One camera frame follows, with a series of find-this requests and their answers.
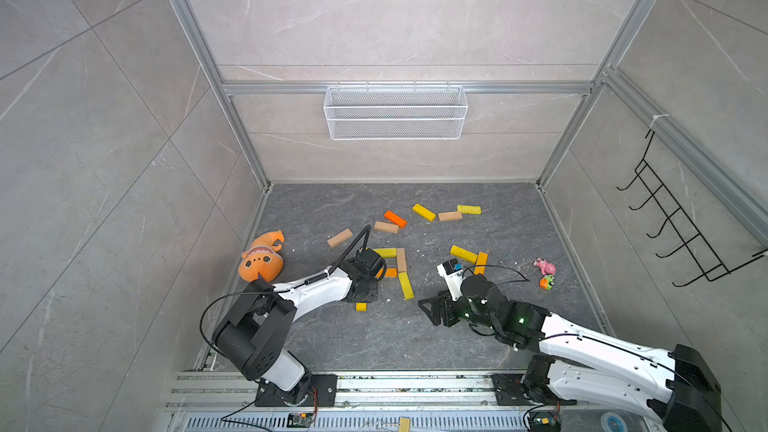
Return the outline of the yellow-green block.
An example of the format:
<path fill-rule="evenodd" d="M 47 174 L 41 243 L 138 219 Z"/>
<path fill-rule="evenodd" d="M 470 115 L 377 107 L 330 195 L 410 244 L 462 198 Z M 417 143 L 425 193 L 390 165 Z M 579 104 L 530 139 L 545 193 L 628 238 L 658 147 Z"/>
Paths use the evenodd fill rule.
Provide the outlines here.
<path fill-rule="evenodd" d="M 469 214 L 469 215 L 481 215 L 482 214 L 482 208 L 480 206 L 471 206 L 471 205 L 458 205 L 457 211 L 462 214 Z"/>
<path fill-rule="evenodd" d="M 399 283 L 405 300 L 411 300 L 415 297 L 409 276 L 407 272 L 398 273 Z"/>

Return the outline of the tan block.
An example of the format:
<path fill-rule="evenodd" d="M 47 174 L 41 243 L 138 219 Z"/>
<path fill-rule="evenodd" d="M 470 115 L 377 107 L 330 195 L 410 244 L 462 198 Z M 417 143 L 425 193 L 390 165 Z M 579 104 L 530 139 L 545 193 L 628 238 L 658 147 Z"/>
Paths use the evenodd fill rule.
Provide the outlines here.
<path fill-rule="evenodd" d="M 335 248 L 340 244 L 344 243 L 345 241 L 347 241 L 348 239 L 350 239 L 352 236 L 353 236 L 352 231 L 349 228 L 347 228 L 337 233 L 336 235 L 332 236 L 331 238 L 329 238 L 327 240 L 327 243 L 330 248 Z"/>
<path fill-rule="evenodd" d="M 400 227 L 393 223 L 376 221 L 374 224 L 374 229 L 381 232 L 397 234 L 400 230 Z"/>
<path fill-rule="evenodd" d="M 441 222 L 455 221 L 455 220 L 461 220 L 463 218 L 463 214 L 460 211 L 442 212 L 438 214 L 438 218 Z"/>
<path fill-rule="evenodd" d="M 397 270 L 399 273 L 405 273 L 408 270 L 406 252 L 404 248 L 396 249 Z"/>

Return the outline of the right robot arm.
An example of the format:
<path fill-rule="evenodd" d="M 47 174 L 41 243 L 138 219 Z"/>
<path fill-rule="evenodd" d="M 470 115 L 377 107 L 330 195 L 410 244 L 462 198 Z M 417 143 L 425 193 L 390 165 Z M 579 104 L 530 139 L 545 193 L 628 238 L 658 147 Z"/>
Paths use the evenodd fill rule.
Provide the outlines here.
<path fill-rule="evenodd" d="M 495 375 L 499 396 L 519 393 L 534 405 L 587 402 L 617 408 L 666 431 L 723 431 L 721 387 L 703 356 L 633 344 L 591 330 L 548 309 L 507 298 L 482 275 L 455 272 L 447 289 L 421 299 L 433 325 L 466 322 L 483 337 L 533 353 L 519 379 Z"/>

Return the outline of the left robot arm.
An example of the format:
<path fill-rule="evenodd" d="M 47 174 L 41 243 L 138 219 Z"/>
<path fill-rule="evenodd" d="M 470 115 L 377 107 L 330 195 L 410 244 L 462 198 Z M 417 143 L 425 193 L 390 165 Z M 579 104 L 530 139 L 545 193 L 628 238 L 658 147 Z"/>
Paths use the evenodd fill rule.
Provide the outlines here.
<path fill-rule="evenodd" d="M 284 345 L 295 320 L 324 305 L 377 300 L 386 262 L 368 247 L 371 229 L 365 226 L 331 265 L 285 283 L 274 281 L 283 268 L 283 232 L 257 237 L 238 266 L 246 287 L 231 295 L 234 303 L 212 332 L 199 329 L 202 338 L 247 380 L 274 386 L 286 404 L 315 397 L 310 370 Z"/>

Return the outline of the orange-yellow block right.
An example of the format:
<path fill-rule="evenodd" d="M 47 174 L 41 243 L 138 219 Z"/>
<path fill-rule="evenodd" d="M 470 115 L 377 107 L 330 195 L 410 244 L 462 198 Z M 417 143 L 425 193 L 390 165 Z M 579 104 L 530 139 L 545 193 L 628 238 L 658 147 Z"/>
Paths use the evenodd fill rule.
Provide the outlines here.
<path fill-rule="evenodd" d="M 474 267 L 474 273 L 476 275 L 484 275 L 486 266 L 488 263 L 488 254 L 486 252 L 480 252 L 477 254 L 477 261 Z"/>

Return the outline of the yellow block top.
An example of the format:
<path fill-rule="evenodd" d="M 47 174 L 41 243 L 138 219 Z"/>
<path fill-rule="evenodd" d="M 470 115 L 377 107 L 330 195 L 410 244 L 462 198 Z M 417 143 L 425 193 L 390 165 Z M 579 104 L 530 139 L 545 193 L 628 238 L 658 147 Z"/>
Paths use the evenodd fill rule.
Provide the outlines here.
<path fill-rule="evenodd" d="M 437 215 L 432 212 L 431 210 L 427 209 L 426 207 L 422 206 L 421 204 L 414 204 L 412 207 L 412 210 L 419 215 L 420 217 L 424 218 L 425 220 L 432 222 L 435 220 Z"/>

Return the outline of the tan block top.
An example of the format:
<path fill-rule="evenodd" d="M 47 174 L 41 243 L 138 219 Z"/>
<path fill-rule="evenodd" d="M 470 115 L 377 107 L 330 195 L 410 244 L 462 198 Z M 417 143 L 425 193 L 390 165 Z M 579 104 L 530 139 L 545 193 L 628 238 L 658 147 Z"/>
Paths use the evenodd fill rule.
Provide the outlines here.
<path fill-rule="evenodd" d="M 463 214 L 460 211 L 442 212 L 438 214 L 438 218 L 441 222 L 455 221 L 455 220 L 461 220 L 463 218 Z"/>

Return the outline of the orange plush toy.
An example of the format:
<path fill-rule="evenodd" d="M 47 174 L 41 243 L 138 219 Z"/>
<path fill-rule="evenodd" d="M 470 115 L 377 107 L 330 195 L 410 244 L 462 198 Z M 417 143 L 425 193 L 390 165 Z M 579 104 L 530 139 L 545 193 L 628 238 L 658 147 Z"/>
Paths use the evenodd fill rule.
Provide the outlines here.
<path fill-rule="evenodd" d="M 246 282 L 263 279 L 272 282 L 283 269 L 283 258 L 279 251 L 285 237 L 281 230 L 267 232 L 257 237 L 249 248 L 241 254 L 238 267 L 240 278 Z"/>

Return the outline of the small orange green toy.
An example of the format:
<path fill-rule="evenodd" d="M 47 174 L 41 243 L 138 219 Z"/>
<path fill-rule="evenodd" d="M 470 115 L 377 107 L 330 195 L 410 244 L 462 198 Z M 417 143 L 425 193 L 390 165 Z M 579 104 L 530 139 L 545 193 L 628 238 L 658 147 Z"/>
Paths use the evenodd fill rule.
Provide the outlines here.
<path fill-rule="evenodd" d="M 539 287 L 544 290 L 551 290 L 554 287 L 554 277 L 545 275 L 539 281 Z"/>

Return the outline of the pink pig toy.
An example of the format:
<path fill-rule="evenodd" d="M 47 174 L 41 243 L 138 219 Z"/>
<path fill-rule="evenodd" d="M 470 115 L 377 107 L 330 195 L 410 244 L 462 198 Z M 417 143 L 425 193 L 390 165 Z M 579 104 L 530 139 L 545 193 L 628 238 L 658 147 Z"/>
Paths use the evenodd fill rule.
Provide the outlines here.
<path fill-rule="evenodd" d="M 542 258 L 536 259 L 534 261 L 534 266 L 536 266 L 544 276 L 554 275 L 557 271 L 557 268 L 553 263 Z"/>

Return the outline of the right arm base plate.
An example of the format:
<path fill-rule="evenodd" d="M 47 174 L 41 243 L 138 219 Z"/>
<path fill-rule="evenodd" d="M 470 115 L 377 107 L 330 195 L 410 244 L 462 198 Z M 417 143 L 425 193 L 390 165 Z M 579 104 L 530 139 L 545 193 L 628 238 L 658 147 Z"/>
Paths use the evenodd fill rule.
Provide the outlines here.
<path fill-rule="evenodd" d="M 534 355 L 524 374 L 497 373 L 491 381 L 499 406 L 525 405 L 576 405 L 576 400 L 566 400 L 554 392 L 549 372 L 556 360 L 546 355 Z"/>

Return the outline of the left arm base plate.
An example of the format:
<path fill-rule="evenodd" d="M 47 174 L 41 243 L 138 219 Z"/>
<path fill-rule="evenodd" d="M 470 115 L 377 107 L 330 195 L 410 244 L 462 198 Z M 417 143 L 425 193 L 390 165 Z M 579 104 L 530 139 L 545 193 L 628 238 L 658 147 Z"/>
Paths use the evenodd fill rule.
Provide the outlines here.
<path fill-rule="evenodd" d="M 332 407 L 337 394 L 338 376 L 316 374 L 302 378 L 292 389 L 285 391 L 276 384 L 262 379 L 256 395 L 256 407 L 315 406 Z"/>

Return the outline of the aluminium rail frame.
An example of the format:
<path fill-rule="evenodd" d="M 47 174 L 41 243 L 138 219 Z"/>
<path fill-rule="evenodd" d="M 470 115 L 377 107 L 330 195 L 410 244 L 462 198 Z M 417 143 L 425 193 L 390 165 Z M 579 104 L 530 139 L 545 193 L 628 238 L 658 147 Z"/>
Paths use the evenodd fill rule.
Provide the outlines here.
<path fill-rule="evenodd" d="M 161 403 L 171 431 L 658 431 L 660 425 L 587 401 L 540 405 L 502 371 L 334 371 L 296 406 L 234 372 L 181 372 Z"/>

